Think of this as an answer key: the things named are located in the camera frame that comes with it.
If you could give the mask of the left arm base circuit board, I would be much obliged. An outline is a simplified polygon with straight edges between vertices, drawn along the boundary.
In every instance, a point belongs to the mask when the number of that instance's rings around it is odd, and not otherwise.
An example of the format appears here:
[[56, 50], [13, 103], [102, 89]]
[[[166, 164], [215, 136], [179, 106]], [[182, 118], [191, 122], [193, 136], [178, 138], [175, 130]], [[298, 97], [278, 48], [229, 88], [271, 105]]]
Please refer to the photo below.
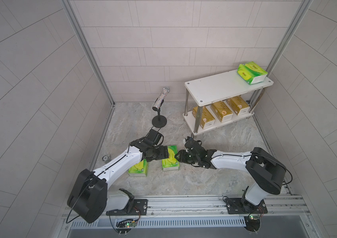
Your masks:
[[125, 219], [116, 223], [116, 232], [120, 235], [127, 235], [135, 226], [137, 222], [133, 219]]

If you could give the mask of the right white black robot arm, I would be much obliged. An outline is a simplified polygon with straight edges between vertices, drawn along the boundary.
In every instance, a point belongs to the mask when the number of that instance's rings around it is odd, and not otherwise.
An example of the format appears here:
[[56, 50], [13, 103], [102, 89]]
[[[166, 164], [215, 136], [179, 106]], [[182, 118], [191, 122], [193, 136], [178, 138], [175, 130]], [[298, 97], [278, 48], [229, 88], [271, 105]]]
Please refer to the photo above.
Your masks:
[[280, 194], [282, 187], [286, 185], [286, 166], [260, 147], [244, 153], [206, 150], [200, 140], [192, 137], [184, 140], [184, 146], [185, 149], [175, 155], [179, 162], [204, 169], [233, 169], [250, 174], [254, 183], [245, 189], [239, 202], [223, 198], [227, 205], [236, 207], [245, 214], [250, 215], [257, 210], [263, 214], [260, 208], [262, 200], [270, 194]]

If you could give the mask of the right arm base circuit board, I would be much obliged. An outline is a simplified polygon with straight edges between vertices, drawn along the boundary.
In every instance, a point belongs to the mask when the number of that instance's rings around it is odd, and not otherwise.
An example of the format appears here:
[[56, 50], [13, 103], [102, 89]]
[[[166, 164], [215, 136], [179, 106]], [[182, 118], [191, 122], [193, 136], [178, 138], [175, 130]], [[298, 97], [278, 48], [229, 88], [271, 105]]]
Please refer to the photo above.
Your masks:
[[251, 233], [258, 233], [260, 227], [261, 227], [261, 220], [258, 216], [245, 216], [244, 217], [245, 222], [245, 229]]

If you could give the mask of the gold tissue pack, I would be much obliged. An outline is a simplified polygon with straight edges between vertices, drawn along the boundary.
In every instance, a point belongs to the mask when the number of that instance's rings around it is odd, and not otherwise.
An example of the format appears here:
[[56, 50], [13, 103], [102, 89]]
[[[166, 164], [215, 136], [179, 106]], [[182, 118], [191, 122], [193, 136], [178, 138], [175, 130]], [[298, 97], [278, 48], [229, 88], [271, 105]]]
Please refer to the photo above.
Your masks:
[[249, 105], [240, 96], [227, 99], [227, 103], [237, 116], [241, 116], [249, 112]]
[[213, 115], [209, 112], [209, 110], [203, 106], [202, 107], [202, 116], [200, 121], [200, 126], [202, 129], [207, 129], [212, 127], [215, 124], [215, 118]]
[[221, 123], [230, 121], [233, 117], [232, 110], [223, 101], [212, 103], [210, 107]]

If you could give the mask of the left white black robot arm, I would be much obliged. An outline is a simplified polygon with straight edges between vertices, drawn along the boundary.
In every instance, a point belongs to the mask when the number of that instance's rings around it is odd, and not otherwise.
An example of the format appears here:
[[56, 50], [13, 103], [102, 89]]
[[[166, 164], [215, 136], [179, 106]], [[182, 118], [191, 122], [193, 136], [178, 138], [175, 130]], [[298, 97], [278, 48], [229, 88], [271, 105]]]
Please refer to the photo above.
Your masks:
[[145, 137], [132, 141], [127, 149], [106, 165], [93, 171], [85, 169], [78, 175], [67, 200], [67, 206], [87, 223], [96, 221], [103, 212], [110, 215], [130, 214], [134, 195], [125, 189], [109, 192], [112, 184], [132, 166], [142, 161], [169, 158], [164, 136], [150, 129]]

